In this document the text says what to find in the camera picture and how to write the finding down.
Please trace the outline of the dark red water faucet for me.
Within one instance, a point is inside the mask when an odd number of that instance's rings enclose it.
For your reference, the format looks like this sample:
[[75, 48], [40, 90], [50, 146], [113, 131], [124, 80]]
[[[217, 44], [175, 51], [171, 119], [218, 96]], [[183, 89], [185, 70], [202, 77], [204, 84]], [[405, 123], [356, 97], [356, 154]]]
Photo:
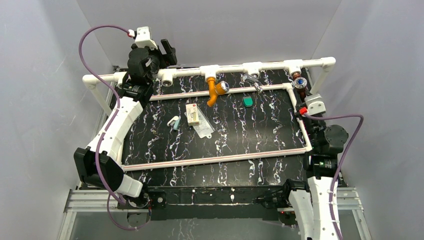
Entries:
[[294, 72], [291, 75], [291, 78], [293, 80], [294, 89], [299, 95], [300, 100], [304, 103], [305, 98], [307, 97], [307, 92], [308, 92], [308, 88], [307, 88], [308, 81], [301, 76], [300, 72]]

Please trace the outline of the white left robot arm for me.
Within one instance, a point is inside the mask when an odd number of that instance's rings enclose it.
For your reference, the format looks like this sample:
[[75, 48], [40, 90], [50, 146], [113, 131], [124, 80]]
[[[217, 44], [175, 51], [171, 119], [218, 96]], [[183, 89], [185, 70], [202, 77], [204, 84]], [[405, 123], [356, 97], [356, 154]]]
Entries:
[[149, 203], [149, 194], [139, 180], [126, 175], [119, 163], [120, 148], [134, 121], [141, 115], [154, 93], [154, 81], [160, 70], [178, 63], [176, 49], [161, 39], [164, 51], [151, 40], [138, 40], [128, 54], [127, 71], [113, 87], [116, 102], [94, 139], [75, 150], [73, 158], [81, 182], [130, 197], [137, 208]]

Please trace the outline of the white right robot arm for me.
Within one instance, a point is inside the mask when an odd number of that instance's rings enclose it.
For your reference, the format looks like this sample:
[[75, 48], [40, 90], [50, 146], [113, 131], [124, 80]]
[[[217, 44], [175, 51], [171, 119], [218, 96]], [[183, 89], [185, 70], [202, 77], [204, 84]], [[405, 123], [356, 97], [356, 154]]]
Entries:
[[287, 180], [282, 202], [293, 207], [303, 240], [343, 239], [338, 214], [338, 156], [348, 133], [340, 125], [327, 125], [322, 116], [303, 116], [311, 150], [304, 154], [306, 181]]

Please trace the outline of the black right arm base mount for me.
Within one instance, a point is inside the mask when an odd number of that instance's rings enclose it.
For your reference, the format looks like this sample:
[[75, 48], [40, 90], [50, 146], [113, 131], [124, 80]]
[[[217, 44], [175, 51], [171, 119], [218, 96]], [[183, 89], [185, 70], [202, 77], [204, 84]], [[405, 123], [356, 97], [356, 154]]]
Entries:
[[[260, 204], [266, 209], [293, 208], [289, 201], [290, 193], [300, 193], [301, 191], [310, 194], [308, 183], [306, 181], [288, 178], [282, 187], [277, 190], [267, 191], [256, 197], [252, 202], [254, 204]], [[279, 210], [278, 218], [282, 224], [297, 226], [296, 215], [293, 210]]]

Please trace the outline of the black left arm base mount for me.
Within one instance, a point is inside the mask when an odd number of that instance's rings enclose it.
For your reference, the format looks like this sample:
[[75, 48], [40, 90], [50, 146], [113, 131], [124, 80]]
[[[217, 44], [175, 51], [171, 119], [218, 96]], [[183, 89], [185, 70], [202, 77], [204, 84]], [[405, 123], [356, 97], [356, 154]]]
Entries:
[[127, 204], [138, 210], [146, 210], [146, 223], [150, 222], [153, 213], [161, 213], [166, 208], [167, 194], [158, 188], [143, 188], [139, 196], [126, 196]]

